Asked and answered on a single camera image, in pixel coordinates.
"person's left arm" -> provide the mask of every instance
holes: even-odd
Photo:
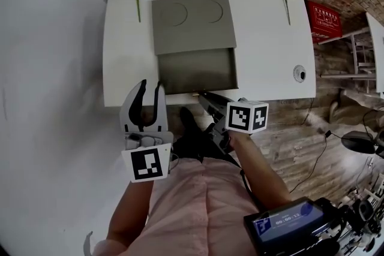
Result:
[[[140,235],[148,216],[153,186],[153,181],[128,185],[110,220],[107,239],[128,248]]]

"electronic equipment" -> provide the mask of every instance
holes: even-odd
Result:
[[[300,198],[288,205],[244,217],[244,224],[258,255],[335,255],[345,228],[346,207],[337,209],[325,198]],[[331,226],[341,225],[337,236],[320,240]]]

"pink shirt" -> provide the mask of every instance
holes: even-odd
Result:
[[[239,173],[222,160],[180,159],[168,178],[155,181],[141,235],[128,249],[101,241],[93,256],[255,255],[243,217],[258,211]]]

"forearm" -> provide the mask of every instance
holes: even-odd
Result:
[[[128,185],[113,213],[107,239],[129,247],[140,235],[148,216],[153,185],[153,181]]]
[[[273,171],[249,136],[232,138],[231,145],[247,176],[252,193],[267,209],[277,208],[291,202],[286,184]]]

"red box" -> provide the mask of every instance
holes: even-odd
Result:
[[[309,0],[305,1],[305,6],[307,7],[314,43],[329,38],[340,38],[343,35],[340,17],[336,11]]]

